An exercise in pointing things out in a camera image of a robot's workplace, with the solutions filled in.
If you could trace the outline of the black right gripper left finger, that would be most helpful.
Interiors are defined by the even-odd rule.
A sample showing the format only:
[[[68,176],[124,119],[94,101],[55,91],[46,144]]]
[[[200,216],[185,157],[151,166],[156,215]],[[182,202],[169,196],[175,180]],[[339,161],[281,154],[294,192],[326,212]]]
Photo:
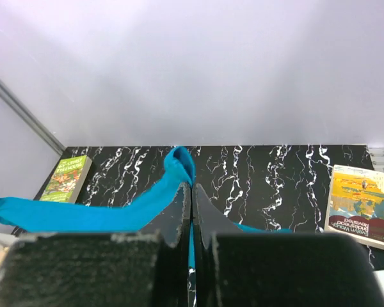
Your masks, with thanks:
[[[27,233],[0,266],[0,306],[187,306],[191,195],[138,232]]]

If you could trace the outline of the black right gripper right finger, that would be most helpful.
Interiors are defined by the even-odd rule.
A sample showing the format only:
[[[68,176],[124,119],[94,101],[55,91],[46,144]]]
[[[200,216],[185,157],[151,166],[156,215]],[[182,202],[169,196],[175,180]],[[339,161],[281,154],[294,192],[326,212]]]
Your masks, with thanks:
[[[332,233],[244,232],[195,185],[199,306],[383,306],[362,248]]]

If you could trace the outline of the blue t-shirt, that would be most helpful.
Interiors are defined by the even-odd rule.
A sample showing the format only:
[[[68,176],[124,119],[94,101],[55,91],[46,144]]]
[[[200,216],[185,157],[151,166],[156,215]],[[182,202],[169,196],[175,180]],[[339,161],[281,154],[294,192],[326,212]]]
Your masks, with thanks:
[[[137,232],[174,200],[182,183],[192,187],[195,182],[195,163],[185,147],[172,148],[163,166],[161,179],[125,207],[5,197],[0,198],[0,223],[28,232]]]

